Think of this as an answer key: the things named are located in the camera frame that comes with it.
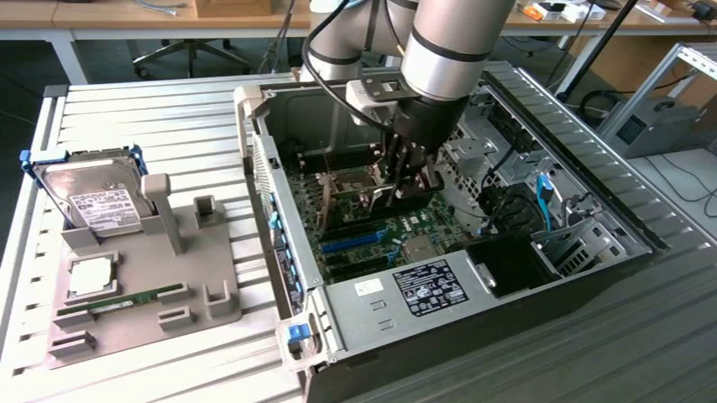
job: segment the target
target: white slatted table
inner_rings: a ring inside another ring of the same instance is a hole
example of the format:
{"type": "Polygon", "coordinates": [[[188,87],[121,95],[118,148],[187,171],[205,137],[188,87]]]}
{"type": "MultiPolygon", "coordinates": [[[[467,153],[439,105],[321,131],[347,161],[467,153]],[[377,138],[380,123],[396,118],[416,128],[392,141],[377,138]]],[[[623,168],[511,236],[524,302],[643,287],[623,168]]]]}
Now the white slatted table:
{"type": "MultiPolygon", "coordinates": [[[[32,149],[134,142],[149,172],[171,175],[173,207],[205,194],[225,203],[243,318],[61,369],[42,368],[62,220],[25,179],[0,271],[10,313],[0,328],[2,401],[301,401],[275,345],[277,312],[237,153],[232,91],[256,79],[72,86],[65,97],[45,98],[32,149]]],[[[288,79],[264,76],[261,83],[288,79]]]]}

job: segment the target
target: metal rack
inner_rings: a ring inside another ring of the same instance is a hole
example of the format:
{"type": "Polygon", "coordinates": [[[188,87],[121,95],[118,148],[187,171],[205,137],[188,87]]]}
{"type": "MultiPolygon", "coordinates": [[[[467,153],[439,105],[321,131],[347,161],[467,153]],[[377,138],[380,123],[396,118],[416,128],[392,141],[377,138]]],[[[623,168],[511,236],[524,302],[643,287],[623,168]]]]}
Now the metal rack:
{"type": "MultiPolygon", "coordinates": [[[[627,122],[639,103],[650,95],[653,88],[659,85],[665,76],[670,73],[671,68],[681,60],[693,67],[694,71],[701,71],[710,76],[713,80],[717,80],[717,43],[675,44],[630,100],[618,111],[610,114],[607,120],[602,124],[598,135],[604,142],[608,142],[615,137],[619,128],[627,122]]],[[[691,74],[689,78],[678,83],[667,94],[669,97],[675,98],[679,96],[682,91],[693,84],[695,76],[695,74],[691,74]]]]}

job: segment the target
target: hard drive label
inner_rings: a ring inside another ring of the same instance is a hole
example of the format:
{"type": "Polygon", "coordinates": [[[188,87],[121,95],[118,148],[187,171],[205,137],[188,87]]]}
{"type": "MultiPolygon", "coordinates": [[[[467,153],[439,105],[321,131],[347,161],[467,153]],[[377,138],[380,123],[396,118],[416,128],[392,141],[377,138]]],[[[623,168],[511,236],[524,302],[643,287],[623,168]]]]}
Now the hard drive label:
{"type": "Polygon", "coordinates": [[[393,279],[415,317],[468,300],[446,260],[393,273],[393,279]]]}
{"type": "Polygon", "coordinates": [[[93,231],[138,224],[138,214],[125,189],[69,196],[69,200],[93,231]]]}

